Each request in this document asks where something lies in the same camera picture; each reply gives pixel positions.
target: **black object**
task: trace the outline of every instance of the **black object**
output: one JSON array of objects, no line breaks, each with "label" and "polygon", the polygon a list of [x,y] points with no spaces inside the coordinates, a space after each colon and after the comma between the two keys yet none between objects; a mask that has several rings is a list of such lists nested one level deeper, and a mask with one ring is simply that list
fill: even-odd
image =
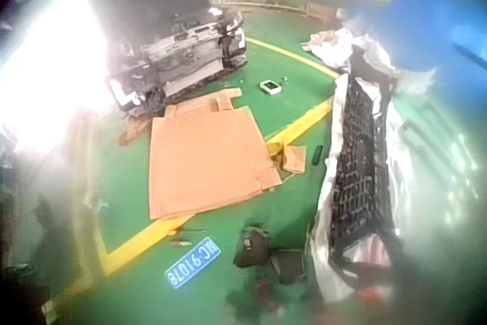
[{"label": "black object", "polygon": [[322,151],[323,151],[323,145],[318,145],[317,148],[314,149],[313,159],[311,160],[312,165],[318,165],[320,163]]},{"label": "black object", "polygon": [[290,285],[306,278],[303,250],[272,250],[271,264],[282,285]]},{"label": "black object", "polygon": [[373,101],[355,77],[349,75],[343,113],[343,147],[333,191],[329,260],[353,288],[390,279],[389,269],[354,263],[344,257],[347,249],[378,234],[391,263],[401,255],[401,244],[394,233],[386,163],[385,122],[392,93],[386,83],[380,84],[380,89],[380,112],[374,118]]},{"label": "black object", "polygon": [[269,262],[269,236],[260,228],[248,227],[242,230],[234,265],[239,268],[264,266]]}]

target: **small box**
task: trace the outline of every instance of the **small box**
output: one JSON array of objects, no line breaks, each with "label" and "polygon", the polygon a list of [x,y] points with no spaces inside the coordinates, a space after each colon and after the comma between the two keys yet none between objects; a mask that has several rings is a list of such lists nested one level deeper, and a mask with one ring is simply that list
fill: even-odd
[{"label": "small box", "polygon": [[281,85],[277,84],[275,81],[272,80],[265,80],[260,83],[260,88],[264,90],[267,94],[277,94],[281,93],[282,88]]}]

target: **bright light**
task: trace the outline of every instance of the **bright light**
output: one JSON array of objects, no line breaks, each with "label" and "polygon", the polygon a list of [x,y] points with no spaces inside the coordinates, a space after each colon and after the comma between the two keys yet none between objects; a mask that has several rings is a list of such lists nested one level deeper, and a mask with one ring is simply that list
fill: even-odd
[{"label": "bright light", "polygon": [[0,70],[0,123],[19,148],[47,152],[80,110],[112,103],[103,79],[106,44],[88,0],[57,0]]},{"label": "bright light", "polygon": [[218,8],[210,8],[208,10],[208,12],[213,14],[213,15],[222,15],[223,14],[223,11],[221,11],[221,9],[218,9]]}]

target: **cardboard sheet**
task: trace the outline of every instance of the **cardboard sheet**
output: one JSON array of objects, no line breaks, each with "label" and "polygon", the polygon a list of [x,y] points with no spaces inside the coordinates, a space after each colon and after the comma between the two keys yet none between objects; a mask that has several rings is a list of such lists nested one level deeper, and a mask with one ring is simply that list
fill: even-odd
[{"label": "cardboard sheet", "polygon": [[295,174],[303,174],[306,169],[306,146],[286,146],[282,169]]},{"label": "cardboard sheet", "polygon": [[234,110],[240,89],[170,108],[152,125],[149,211],[152,219],[217,209],[256,196],[281,178],[255,119]]}]

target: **license plate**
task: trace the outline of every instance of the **license plate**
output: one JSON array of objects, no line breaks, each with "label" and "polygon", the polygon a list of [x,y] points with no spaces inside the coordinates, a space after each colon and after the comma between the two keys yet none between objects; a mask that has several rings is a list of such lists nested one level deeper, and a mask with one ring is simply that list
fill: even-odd
[{"label": "license plate", "polygon": [[166,270],[164,275],[169,283],[175,289],[178,289],[204,270],[220,253],[220,248],[217,247],[212,239],[206,237]]}]

